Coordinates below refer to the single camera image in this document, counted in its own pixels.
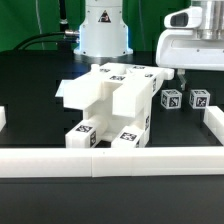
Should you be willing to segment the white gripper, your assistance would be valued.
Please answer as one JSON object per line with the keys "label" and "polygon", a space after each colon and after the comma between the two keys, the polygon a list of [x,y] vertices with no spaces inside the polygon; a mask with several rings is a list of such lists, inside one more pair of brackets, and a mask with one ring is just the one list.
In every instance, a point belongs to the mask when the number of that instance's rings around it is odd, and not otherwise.
{"label": "white gripper", "polygon": [[224,71],[224,40],[201,40],[195,30],[167,29],[158,40],[156,64],[176,68],[185,91],[185,69]]}

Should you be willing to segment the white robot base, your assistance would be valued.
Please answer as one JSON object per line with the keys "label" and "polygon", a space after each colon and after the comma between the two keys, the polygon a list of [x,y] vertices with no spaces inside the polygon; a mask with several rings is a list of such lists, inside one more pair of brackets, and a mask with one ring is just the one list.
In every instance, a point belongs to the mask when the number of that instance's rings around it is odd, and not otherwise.
{"label": "white robot base", "polygon": [[74,54],[91,59],[132,55],[122,9],[123,0],[85,0],[85,19],[79,26],[79,46]]}

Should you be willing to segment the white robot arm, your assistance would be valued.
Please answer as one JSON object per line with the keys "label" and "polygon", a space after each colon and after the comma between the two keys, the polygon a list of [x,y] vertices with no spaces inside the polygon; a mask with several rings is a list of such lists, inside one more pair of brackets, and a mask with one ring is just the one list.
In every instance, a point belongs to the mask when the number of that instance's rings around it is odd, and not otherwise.
{"label": "white robot arm", "polygon": [[224,0],[191,0],[164,19],[156,50],[159,67],[174,68],[185,89],[186,70],[224,71]]}

